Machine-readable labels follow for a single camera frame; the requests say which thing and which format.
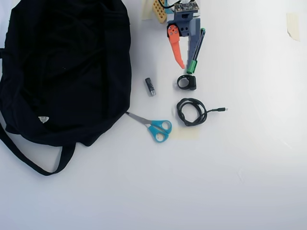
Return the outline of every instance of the yellow wooden piece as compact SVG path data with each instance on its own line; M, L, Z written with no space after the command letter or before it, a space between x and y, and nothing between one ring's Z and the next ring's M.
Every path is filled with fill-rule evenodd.
M158 2L158 0L155 0L153 2L153 12L155 13L155 15L158 18L158 21L160 23L164 23L167 19L167 14L165 13L165 10L161 7L160 3Z

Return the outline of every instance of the tape piece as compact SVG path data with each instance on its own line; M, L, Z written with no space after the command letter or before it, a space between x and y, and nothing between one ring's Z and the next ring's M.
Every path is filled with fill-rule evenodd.
M299 41L299 17L297 13L287 13L287 30L292 39Z
M177 140L198 140L200 138L199 127L173 127L169 135L171 139Z

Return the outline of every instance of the black rubber ring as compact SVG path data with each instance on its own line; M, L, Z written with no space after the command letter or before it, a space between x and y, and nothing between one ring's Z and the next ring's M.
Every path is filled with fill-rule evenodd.
M189 83L187 86L181 87L179 85L179 82L184 78L187 79ZM192 76L192 75L182 75L178 78L177 85L182 90L196 90L196 78L195 76Z

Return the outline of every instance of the cable connector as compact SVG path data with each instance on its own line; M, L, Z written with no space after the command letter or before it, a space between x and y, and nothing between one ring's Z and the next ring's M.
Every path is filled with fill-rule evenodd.
M228 111L228 108L212 109L212 110L209 110L208 112L225 112L225 111Z

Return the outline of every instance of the orange robot claw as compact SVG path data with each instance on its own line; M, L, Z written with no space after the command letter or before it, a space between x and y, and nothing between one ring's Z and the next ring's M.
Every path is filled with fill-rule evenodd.
M169 26L167 33L168 33L169 42L171 43L172 50L175 56L175 60L180 65L180 67L184 69L185 65L181 57L180 46L179 46L180 35L178 27L175 25Z

